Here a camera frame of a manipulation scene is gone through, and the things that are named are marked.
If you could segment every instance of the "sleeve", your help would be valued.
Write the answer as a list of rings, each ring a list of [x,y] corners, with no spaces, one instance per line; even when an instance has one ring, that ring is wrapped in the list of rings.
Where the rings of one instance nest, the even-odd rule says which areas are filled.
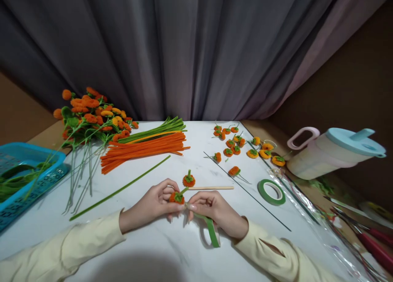
[[[79,266],[125,240],[120,211],[78,224],[0,262],[0,281],[62,281]]]
[[[235,247],[281,282],[344,282],[288,240],[277,239],[250,221],[247,235]]]

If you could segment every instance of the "person's left hand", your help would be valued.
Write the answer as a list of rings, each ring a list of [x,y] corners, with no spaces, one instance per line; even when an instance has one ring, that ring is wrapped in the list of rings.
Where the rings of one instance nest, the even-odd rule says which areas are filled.
[[[143,226],[163,214],[179,212],[185,209],[184,205],[169,203],[173,192],[180,192],[176,182],[166,179],[156,186],[152,186],[147,193],[129,210],[120,213],[119,225],[122,233]]]

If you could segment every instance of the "plastic basket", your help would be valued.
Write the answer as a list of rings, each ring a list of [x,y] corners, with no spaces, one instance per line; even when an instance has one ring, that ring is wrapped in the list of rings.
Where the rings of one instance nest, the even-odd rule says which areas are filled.
[[[48,156],[54,152],[27,143],[9,143],[0,146],[0,174],[20,164],[37,166],[37,164],[45,162]],[[65,156],[64,153],[57,152],[51,160],[56,161],[55,164],[42,172],[37,180],[31,181],[0,203],[0,232],[67,174],[68,167],[63,164]],[[33,190],[25,200],[25,196],[33,184]]]

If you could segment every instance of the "marble table surface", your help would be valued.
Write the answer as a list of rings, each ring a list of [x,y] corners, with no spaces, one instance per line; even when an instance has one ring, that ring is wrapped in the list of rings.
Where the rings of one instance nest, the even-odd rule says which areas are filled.
[[[157,127],[162,122],[141,122],[138,130],[145,131]],[[185,122],[185,146],[191,149],[183,152],[183,156],[171,155],[166,162],[154,171],[135,182],[133,185],[114,196],[110,200],[82,215],[75,222],[86,222],[110,214],[123,207],[134,205],[151,187],[160,181],[170,178],[181,188],[182,178],[188,169],[196,179],[197,186],[234,186],[234,190],[221,190],[220,193],[228,203],[240,214],[247,216],[253,222],[264,227],[278,238],[287,238],[327,269],[352,281],[342,263],[330,252],[329,246],[342,247],[340,242],[325,246],[321,242],[321,232],[312,229],[307,217],[297,210],[287,199],[281,206],[267,203],[257,191],[257,183],[262,179],[272,179],[268,168],[261,158],[250,159],[246,152],[251,147],[246,144],[240,155],[233,155],[228,162],[220,166],[228,171],[238,166],[242,176],[251,184],[241,180],[236,183],[212,160],[205,159],[204,152],[213,155],[222,152],[225,141],[213,137],[214,122],[188,121]],[[237,124],[233,121],[217,122],[223,127]],[[239,133],[251,140],[252,135],[239,125]],[[93,177],[93,196],[87,194],[81,204],[83,210],[123,185],[129,183],[143,172],[167,157],[167,154],[139,158],[127,161],[107,175],[102,175],[98,169]],[[66,163],[71,162],[67,156]],[[81,183],[88,177],[88,170],[83,173]],[[52,237],[72,223],[71,214],[62,215],[70,190],[70,179],[58,184],[44,198],[39,200],[28,212],[23,214],[14,224],[0,235],[0,259]],[[195,191],[187,191],[188,200]],[[212,248],[207,235],[206,225],[199,219],[187,224],[187,217],[181,214],[169,223],[166,218],[160,218],[149,225],[127,234],[127,240],[106,253],[86,262],[78,272],[68,278],[69,281],[274,281],[263,270],[239,253],[229,237],[220,230],[221,247]],[[353,262],[354,257],[346,259]]]

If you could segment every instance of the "red handle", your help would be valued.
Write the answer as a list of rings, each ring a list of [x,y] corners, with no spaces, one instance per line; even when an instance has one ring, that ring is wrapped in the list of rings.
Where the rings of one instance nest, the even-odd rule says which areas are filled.
[[[366,234],[358,234],[357,237],[377,262],[393,275],[393,258]]]
[[[391,248],[393,248],[393,236],[386,235],[376,229],[369,229],[367,233],[370,233],[370,235],[374,236],[378,240],[382,241],[386,245],[389,245]]]

